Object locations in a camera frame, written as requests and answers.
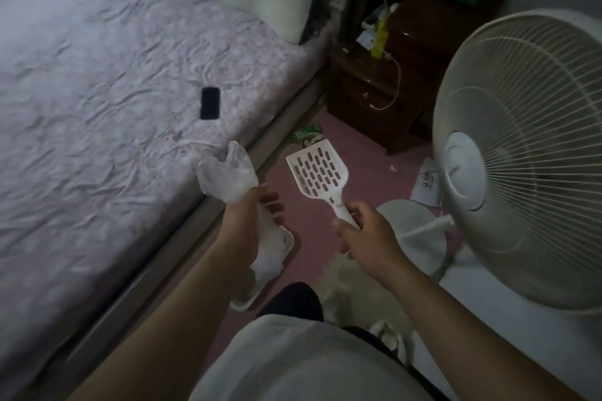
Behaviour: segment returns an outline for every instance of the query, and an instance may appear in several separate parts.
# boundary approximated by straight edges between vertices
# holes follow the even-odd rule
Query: person's left hand
[[[284,210],[279,198],[278,192],[270,193],[267,185],[260,185],[247,192],[238,203],[226,206],[222,228],[213,247],[234,265],[233,268],[244,270],[257,258],[257,204],[264,204],[272,214],[279,213]],[[274,221],[282,225],[284,218],[275,217]]]

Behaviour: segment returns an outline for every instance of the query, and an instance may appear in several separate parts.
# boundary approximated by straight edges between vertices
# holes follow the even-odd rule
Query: bed frame
[[[332,21],[339,27],[350,0],[331,0]],[[255,169],[274,152],[295,124],[322,94],[324,68],[305,85],[289,105],[249,148]],[[124,336],[147,300],[174,271],[211,224],[219,217],[224,205],[205,197],[199,207],[159,249],[83,337],[62,357],[47,365],[37,380],[18,398],[64,399],[105,358]]]

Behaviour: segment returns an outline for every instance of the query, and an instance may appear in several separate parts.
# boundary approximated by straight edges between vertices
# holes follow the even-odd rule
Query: paper
[[[439,166],[430,157],[425,159],[416,184],[412,189],[410,200],[426,206],[441,207],[441,192],[439,189]]]
[[[374,32],[371,30],[365,30],[359,35],[359,37],[357,37],[356,41],[370,51],[372,49],[372,45],[374,45]]]

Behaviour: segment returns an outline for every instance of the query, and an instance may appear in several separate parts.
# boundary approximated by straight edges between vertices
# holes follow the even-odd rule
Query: pink floor mat
[[[364,135],[339,121],[325,111],[314,122],[320,124],[324,135],[349,169],[349,181],[343,191],[343,200],[364,200],[374,207],[395,199],[409,199],[416,175],[426,157],[432,156],[432,147],[414,149],[390,157],[385,149]],[[334,233],[332,208],[322,200],[311,200],[299,192],[285,157],[299,149],[289,146],[267,173],[271,190],[280,192],[286,206],[285,226],[296,238],[295,248],[285,261],[280,277],[268,284],[260,297],[245,312],[228,310],[222,322],[205,365],[208,368],[221,355],[232,337],[252,321],[266,302],[282,287],[297,281],[312,285],[321,276],[341,243]],[[398,172],[391,170],[393,165]],[[439,215],[440,208],[432,208]]]

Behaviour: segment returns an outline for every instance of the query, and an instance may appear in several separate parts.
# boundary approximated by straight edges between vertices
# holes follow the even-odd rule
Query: hand
[[[412,263],[399,247],[391,224],[371,205],[356,201],[347,209],[361,230],[341,219],[335,219],[336,234],[342,237],[341,253],[349,253],[366,274],[387,288],[396,267],[412,267]]]
[[[225,256],[232,268],[245,270],[257,258],[257,205],[264,204],[267,210],[274,214],[284,210],[284,205],[277,200],[278,192],[269,193],[267,185],[252,188],[235,204],[226,206],[222,219],[222,228],[211,249]],[[284,219],[275,217],[277,225],[282,225]]]

